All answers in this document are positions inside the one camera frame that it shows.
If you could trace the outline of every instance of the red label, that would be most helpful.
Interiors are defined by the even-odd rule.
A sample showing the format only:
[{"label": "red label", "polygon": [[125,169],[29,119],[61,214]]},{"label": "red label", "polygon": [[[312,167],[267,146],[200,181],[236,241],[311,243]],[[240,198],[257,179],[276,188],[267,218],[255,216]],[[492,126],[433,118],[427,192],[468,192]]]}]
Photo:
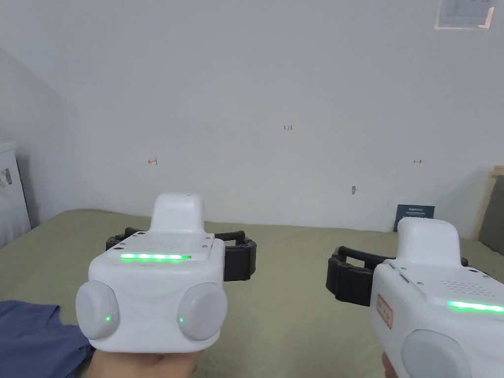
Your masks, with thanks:
[{"label": "red label", "polygon": [[376,302],[376,310],[382,316],[384,322],[387,323],[387,326],[392,329],[392,324],[394,323],[394,312],[379,294],[378,301]]}]

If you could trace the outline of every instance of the white cabinet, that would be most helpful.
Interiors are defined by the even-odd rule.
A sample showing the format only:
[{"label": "white cabinet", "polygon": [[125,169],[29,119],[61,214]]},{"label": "white cabinet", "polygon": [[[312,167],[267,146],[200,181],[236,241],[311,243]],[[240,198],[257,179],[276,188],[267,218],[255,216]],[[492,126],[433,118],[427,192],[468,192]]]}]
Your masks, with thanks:
[{"label": "white cabinet", "polygon": [[30,230],[15,148],[0,141],[0,247]]}]

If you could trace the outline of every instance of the round gray button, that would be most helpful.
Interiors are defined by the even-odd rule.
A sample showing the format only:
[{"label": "round gray button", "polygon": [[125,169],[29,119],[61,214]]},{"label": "round gray button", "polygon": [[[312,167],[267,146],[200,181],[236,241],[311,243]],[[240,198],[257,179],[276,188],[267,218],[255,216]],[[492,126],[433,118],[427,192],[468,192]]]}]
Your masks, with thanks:
[{"label": "round gray button", "polygon": [[113,290],[99,281],[79,288],[75,300],[77,322],[88,339],[110,336],[119,325],[119,307]]},{"label": "round gray button", "polygon": [[203,283],[188,289],[177,312],[178,327],[189,339],[204,341],[215,335],[227,314],[227,297],[222,287]]},{"label": "round gray button", "polygon": [[418,330],[404,341],[401,350],[411,378],[471,378],[471,366],[462,347],[443,334]]}]

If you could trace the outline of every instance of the wooden frame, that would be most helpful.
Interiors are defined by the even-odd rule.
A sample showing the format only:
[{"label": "wooden frame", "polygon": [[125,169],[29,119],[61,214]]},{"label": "wooden frame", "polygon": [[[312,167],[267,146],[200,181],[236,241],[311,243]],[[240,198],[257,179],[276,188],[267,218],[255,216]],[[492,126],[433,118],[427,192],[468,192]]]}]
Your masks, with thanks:
[{"label": "wooden frame", "polygon": [[496,165],[490,173],[490,177],[488,178],[488,181],[486,183],[485,193],[483,195],[483,199],[477,213],[476,221],[474,223],[474,231],[472,235],[474,240],[478,240],[479,238],[479,230],[481,229],[483,218],[485,217],[486,208],[488,206],[488,203],[490,202],[490,196],[492,194],[493,187],[495,186],[495,182],[497,181],[497,178],[499,176],[504,176],[504,165]]}]

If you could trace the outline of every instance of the hand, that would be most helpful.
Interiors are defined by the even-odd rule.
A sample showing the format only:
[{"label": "hand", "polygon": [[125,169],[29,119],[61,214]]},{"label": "hand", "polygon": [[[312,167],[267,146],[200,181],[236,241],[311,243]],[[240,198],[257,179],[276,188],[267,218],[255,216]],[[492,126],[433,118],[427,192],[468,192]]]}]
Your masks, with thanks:
[{"label": "hand", "polygon": [[189,378],[201,352],[184,354],[107,353],[97,350],[88,378]]},{"label": "hand", "polygon": [[382,354],[382,362],[385,368],[385,378],[398,378],[394,367],[385,353]]}]

